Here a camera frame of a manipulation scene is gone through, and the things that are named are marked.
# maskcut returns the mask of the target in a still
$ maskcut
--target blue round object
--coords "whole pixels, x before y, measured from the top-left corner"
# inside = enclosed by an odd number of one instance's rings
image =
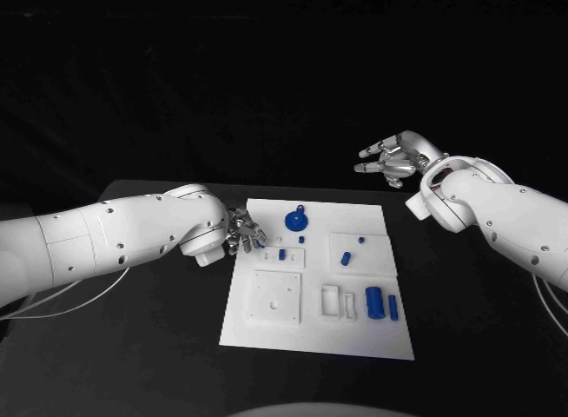
[[[298,206],[296,211],[292,211],[286,214],[283,224],[286,225],[288,230],[291,230],[292,232],[299,232],[306,227],[308,219],[304,212],[305,208],[302,206]]]

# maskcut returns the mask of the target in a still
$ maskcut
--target cable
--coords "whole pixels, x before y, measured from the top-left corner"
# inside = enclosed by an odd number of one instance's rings
[[[568,331],[563,329],[563,326],[559,324],[559,321],[555,319],[555,316],[553,316],[553,313],[550,311],[550,308],[546,305],[546,301],[544,301],[544,298],[543,298],[543,293],[540,292],[540,288],[537,286],[537,280],[536,280],[534,274],[531,274],[531,279],[534,281],[536,293],[537,293],[537,296],[540,298],[540,301],[543,302],[543,306],[544,306],[544,309],[546,309],[546,313],[550,315],[550,318],[553,319],[553,322],[556,324],[556,327],[562,330],[563,334],[568,336]]]
[[[57,291],[52,295],[48,295],[45,298],[42,298],[41,300],[38,300],[34,304],[28,305],[27,307],[19,308],[16,311],[12,311],[12,313],[5,314],[2,317],[0,317],[0,321],[9,319],[14,315],[19,314],[22,311],[27,311],[29,308],[37,307],[40,304],[42,304],[44,302],[50,301],[54,297],[57,297],[61,293],[64,293],[64,291],[67,291],[68,289],[71,289],[77,284],[80,283],[80,281],[74,281],[68,287],[63,288],[60,291]]]
[[[12,317],[12,319],[44,319],[45,317],[54,317],[57,315],[70,313],[70,311],[74,311],[77,308],[81,308],[83,306],[87,306],[116,285],[120,281],[120,278],[128,273],[129,268],[125,269],[123,273],[120,274],[119,278],[115,280],[115,282],[109,285],[109,287],[86,302],[83,302],[78,306],[70,308],[68,310],[60,311],[58,313],[45,314],[45,315],[22,315],[19,317]]]
[[[563,304],[556,299],[556,296],[555,296],[553,291],[550,289],[549,283],[546,281],[544,281],[544,286],[546,286],[546,291],[550,293],[550,296],[553,297],[553,301],[555,301],[556,306],[568,314],[568,309],[565,308]]]
[[[54,297],[57,297],[60,294],[63,294],[68,289],[71,289],[78,283],[80,281],[74,281],[68,287],[63,288],[60,291],[57,291],[52,295],[48,295],[45,298],[42,298],[41,300],[38,300],[34,304],[28,305],[27,307],[19,308],[16,311],[12,311],[12,313],[5,314],[2,317],[0,317],[0,321],[1,320],[6,320],[6,319],[41,319],[44,317],[52,317],[54,315],[60,315],[64,313],[68,313],[70,311],[76,310],[77,308],[83,307],[84,305],[87,305],[90,302],[93,302],[110,289],[112,287],[115,287],[116,283],[120,281],[120,278],[125,276],[125,273],[128,272],[129,268],[125,269],[123,273],[120,274],[119,278],[115,280],[115,282],[110,284],[110,286],[104,289],[104,291],[102,291],[102,293],[99,293],[99,295],[96,295],[96,297],[93,297],[90,300],[87,300],[83,304],[80,304],[77,307],[70,308],[65,311],[61,311],[55,314],[47,314],[47,315],[37,315],[37,316],[21,316],[21,317],[14,317],[15,315],[18,315],[19,313],[22,313],[24,311],[27,311],[28,309],[37,307],[40,304],[42,304],[44,302],[50,301]]]

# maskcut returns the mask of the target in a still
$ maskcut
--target table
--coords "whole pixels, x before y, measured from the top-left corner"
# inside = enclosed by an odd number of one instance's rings
[[[100,200],[182,184],[116,181]],[[415,361],[218,346],[233,258],[198,268],[174,250],[84,308],[16,322],[0,353],[0,415],[220,416],[298,401],[568,415],[568,340],[527,274],[477,228],[454,235],[418,222],[399,192],[205,185],[227,206],[246,198],[381,205]],[[116,277],[86,280],[40,313]]]

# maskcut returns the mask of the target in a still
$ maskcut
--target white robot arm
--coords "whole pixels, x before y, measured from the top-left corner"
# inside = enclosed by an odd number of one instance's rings
[[[265,235],[201,185],[0,222],[0,307],[44,289],[152,261],[178,246],[203,267]]]
[[[403,131],[364,149],[379,162],[354,166],[381,172],[392,187],[419,172],[419,193],[406,206],[419,220],[429,215],[458,233],[478,225],[490,247],[523,269],[568,292],[568,204],[516,185],[490,162],[439,152],[428,140]]]

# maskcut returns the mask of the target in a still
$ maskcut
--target blue object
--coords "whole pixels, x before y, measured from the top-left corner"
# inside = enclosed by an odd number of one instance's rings
[[[399,314],[396,312],[396,297],[393,295],[387,296],[387,307],[390,308],[390,320],[399,320]]]
[[[348,261],[350,261],[350,252],[344,252],[340,263],[345,266],[348,264]]]
[[[367,317],[380,320],[384,317],[381,290],[377,287],[367,287],[364,289],[364,299],[367,301]]]
[[[305,208],[301,205],[298,205],[296,211],[292,211],[286,214],[283,224],[286,225],[288,230],[291,230],[292,232],[299,232],[305,229],[308,219],[305,216]]]

